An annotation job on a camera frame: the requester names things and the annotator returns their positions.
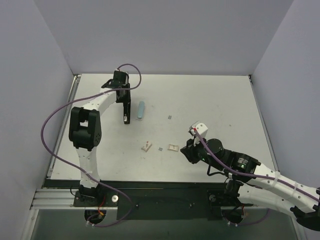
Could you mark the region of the black stapler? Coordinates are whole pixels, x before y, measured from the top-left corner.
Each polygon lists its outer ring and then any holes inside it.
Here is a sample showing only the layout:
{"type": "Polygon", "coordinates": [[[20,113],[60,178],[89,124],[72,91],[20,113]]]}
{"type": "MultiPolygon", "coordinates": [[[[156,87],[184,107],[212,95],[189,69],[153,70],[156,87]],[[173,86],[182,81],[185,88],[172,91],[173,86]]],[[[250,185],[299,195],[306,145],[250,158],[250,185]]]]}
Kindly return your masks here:
{"type": "Polygon", "coordinates": [[[130,124],[131,121],[131,101],[123,103],[123,123],[125,125],[130,124]]]}

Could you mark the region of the light blue white stapler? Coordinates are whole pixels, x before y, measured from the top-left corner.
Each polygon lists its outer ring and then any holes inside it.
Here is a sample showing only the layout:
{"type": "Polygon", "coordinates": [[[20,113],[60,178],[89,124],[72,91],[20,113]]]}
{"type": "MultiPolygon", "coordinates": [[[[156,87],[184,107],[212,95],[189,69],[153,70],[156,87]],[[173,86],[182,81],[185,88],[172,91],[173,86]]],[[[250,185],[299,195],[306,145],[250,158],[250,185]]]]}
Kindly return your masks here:
{"type": "Polygon", "coordinates": [[[145,102],[140,101],[136,112],[136,120],[141,121],[145,113],[145,102]]]}

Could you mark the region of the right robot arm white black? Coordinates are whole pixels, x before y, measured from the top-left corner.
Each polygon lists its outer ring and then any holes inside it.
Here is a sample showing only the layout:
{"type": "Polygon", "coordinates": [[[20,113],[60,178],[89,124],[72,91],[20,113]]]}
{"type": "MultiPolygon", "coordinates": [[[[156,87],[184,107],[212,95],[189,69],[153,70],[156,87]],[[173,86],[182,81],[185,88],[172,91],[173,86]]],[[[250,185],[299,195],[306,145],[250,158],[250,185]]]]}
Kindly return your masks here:
{"type": "Polygon", "coordinates": [[[204,162],[228,177],[224,201],[230,205],[261,205],[293,217],[301,226],[320,230],[320,190],[296,182],[272,170],[257,159],[225,149],[218,139],[193,139],[181,148],[186,159],[204,162]]]}

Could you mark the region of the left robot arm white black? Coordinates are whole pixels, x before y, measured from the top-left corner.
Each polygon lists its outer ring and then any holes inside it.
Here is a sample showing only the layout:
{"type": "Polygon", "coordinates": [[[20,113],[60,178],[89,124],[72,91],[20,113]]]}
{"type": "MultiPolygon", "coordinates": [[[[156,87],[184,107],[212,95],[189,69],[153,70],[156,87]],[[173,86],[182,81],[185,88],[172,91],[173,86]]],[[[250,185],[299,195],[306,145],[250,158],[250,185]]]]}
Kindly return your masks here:
{"type": "Polygon", "coordinates": [[[97,165],[97,146],[102,139],[101,115],[114,103],[123,104],[123,123],[131,121],[131,92],[129,75],[115,70],[113,78],[100,88],[102,95],[70,112],[68,138],[76,149],[80,172],[79,194],[92,206],[99,205],[103,193],[97,165]]]}

